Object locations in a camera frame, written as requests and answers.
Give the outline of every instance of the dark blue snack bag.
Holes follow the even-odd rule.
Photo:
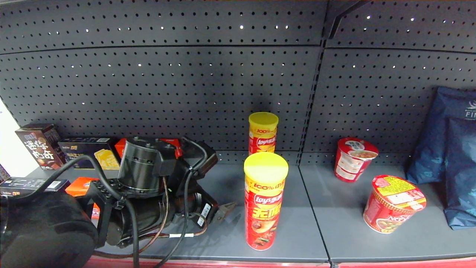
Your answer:
[[[448,119],[445,216],[453,229],[476,227],[476,121]]]
[[[448,117],[476,120],[476,92],[438,88],[407,170],[409,182],[423,184],[444,181]]]

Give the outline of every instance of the black box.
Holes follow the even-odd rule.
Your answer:
[[[26,195],[33,193],[45,181],[46,179],[11,177],[0,184],[0,192],[6,196]],[[70,184],[67,179],[57,179],[45,189],[45,192],[65,192]]]
[[[42,169],[58,169],[66,163],[66,156],[58,146],[60,135],[55,125],[28,124],[15,133]]]
[[[75,137],[62,139],[58,144],[69,159],[80,155],[95,157],[104,170],[119,170],[120,158],[114,148],[117,139],[114,138],[91,138]],[[88,160],[79,161],[75,168],[93,169]]]

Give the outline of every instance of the wire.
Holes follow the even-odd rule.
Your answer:
[[[182,243],[183,238],[185,237],[185,233],[187,232],[187,227],[188,227],[188,198],[187,198],[188,197],[188,184],[189,184],[190,179],[192,178],[193,174],[196,172],[196,168],[200,167],[200,166],[203,166],[205,164],[205,162],[207,161],[207,152],[205,151],[205,149],[202,146],[198,145],[196,142],[190,140],[187,137],[182,137],[182,139],[186,142],[189,142],[189,143],[193,144],[195,147],[198,147],[202,151],[203,157],[198,163],[193,165],[193,167],[189,168],[188,176],[187,176],[187,179],[185,180],[185,186],[184,186],[184,190],[183,190],[183,195],[185,197],[183,199],[185,221],[184,221],[184,224],[183,224],[182,233],[180,234],[180,237],[178,238],[177,244],[175,244],[175,246],[167,254],[167,256],[165,256],[165,258],[163,258],[157,265],[155,265],[154,268],[162,267],[172,257],[175,250],[177,250],[180,243]]]
[[[208,229],[207,218],[205,218],[202,214],[197,213],[197,212],[191,212],[190,214],[196,215],[196,216],[202,218],[205,224],[204,224],[203,230],[201,230],[197,233],[187,233],[187,234],[185,234],[185,236],[186,237],[197,237],[197,236],[203,235]],[[139,236],[139,241],[150,238],[150,237],[153,237],[156,234],[157,233],[150,233],[150,234],[145,234],[145,235]],[[164,233],[161,233],[158,238],[170,238],[170,236],[175,237],[174,235],[179,235],[179,234],[164,234]]]
[[[70,161],[68,161],[66,164],[64,164],[62,167],[60,167],[59,169],[57,169],[40,187],[38,187],[38,189],[36,189],[33,193],[29,194],[29,195],[26,195],[26,196],[20,196],[20,197],[14,197],[14,198],[11,198],[10,199],[10,203],[11,204],[25,204],[25,203],[29,203],[31,201],[33,201],[35,198],[37,198],[41,193],[43,193],[46,188],[48,188],[48,186],[54,182],[61,174],[63,174],[63,172],[65,172],[67,169],[69,169],[70,167],[72,167],[75,163],[81,161],[81,160],[90,160],[92,163],[93,163],[93,166],[94,168],[96,168],[96,166],[94,165],[94,162],[91,160],[92,157],[90,157],[89,155],[81,155],[79,157],[76,157],[74,159],[71,159]],[[97,169],[97,171],[99,172],[99,176],[104,176],[104,178],[106,178],[106,176],[104,175],[104,172],[102,171],[102,168],[99,166],[99,169]]]
[[[160,225],[158,232],[157,233],[152,233],[153,238],[143,248],[141,248],[139,250],[139,253],[142,253],[144,250],[146,250],[160,236],[160,233],[164,229],[165,223],[167,221],[167,216],[169,215],[169,190],[167,188],[167,181],[166,181],[165,177],[162,177],[162,181],[164,182],[164,189],[165,189],[165,215],[162,219],[162,224]],[[143,239],[146,239],[146,238],[149,238],[151,236],[148,236],[148,237],[141,236],[141,237],[139,237],[139,239],[138,239],[139,241],[141,241]],[[130,258],[130,257],[132,257],[132,254],[127,254],[127,255],[112,254],[112,253],[106,253],[106,252],[97,251],[97,250],[95,250],[93,252],[93,255],[96,255],[96,256],[99,256],[99,257],[104,257],[104,258]]]
[[[53,182],[55,181],[63,172],[65,172],[67,169],[72,167],[75,163],[81,161],[81,160],[89,160],[94,169],[99,173],[99,180],[101,183],[104,185],[106,190],[117,200],[122,199],[122,195],[118,193],[116,190],[114,190],[111,185],[109,184],[106,175],[104,174],[104,171],[101,168],[101,165],[99,164],[98,160],[94,157],[91,157],[89,155],[81,155],[76,158],[71,159],[68,161],[66,164],[64,164],[62,167],[57,169],[38,189],[36,189],[33,193],[27,195],[27,196],[21,196],[21,197],[16,197],[16,198],[10,198],[9,201],[12,204],[25,204],[28,202],[33,201],[35,198],[37,198],[41,193],[45,191],[45,189]],[[125,205],[127,209],[129,210],[131,221],[132,221],[132,237],[133,237],[133,258],[134,258],[134,268],[139,268],[139,228],[137,226],[137,215],[136,215],[136,210],[134,209],[134,206],[132,203],[124,199]]]

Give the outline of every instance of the yellow packaging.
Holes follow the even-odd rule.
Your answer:
[[[274,243],[288,169],[286,160],[274,153],[245,160],[245,238],[253,249],[266,250]]]
[[[258,112],[249,116],[248,153],[273,153],[276,148],[276,132],[279,118],[272,113]]]
[[[120,166],[111,150],[101,149],[94,153],[103,169],[119,170]]]

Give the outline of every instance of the perforated metal panel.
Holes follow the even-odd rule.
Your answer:
[[[476,55],[326,49],[304,152],[335,152],[344,136],[412,153],[437,86],[476,89]]]
[[[326,4],[29,1],[0,7],[0,52],[144,45],[319,45]]]
[[[276,154],[282,156],[289,165],[297,165],[299,152],[276,151]],[[219,164],[242,164],[248,157],[247,151],[217,151]]]
[[[372,165],[405,165],[410,154],[380,153]],[[303,153],[301,165],[333,165],[336,162],[336,152],[331,153]]]
[[[189,135],[247,150],[248,116],[280,118],[297,151],[319,47],[135,47],[0,56],[1,97],[20,125],[63,135]]]
[[[345,16],[327,47],[476,52],[475,1],[373,1]]]

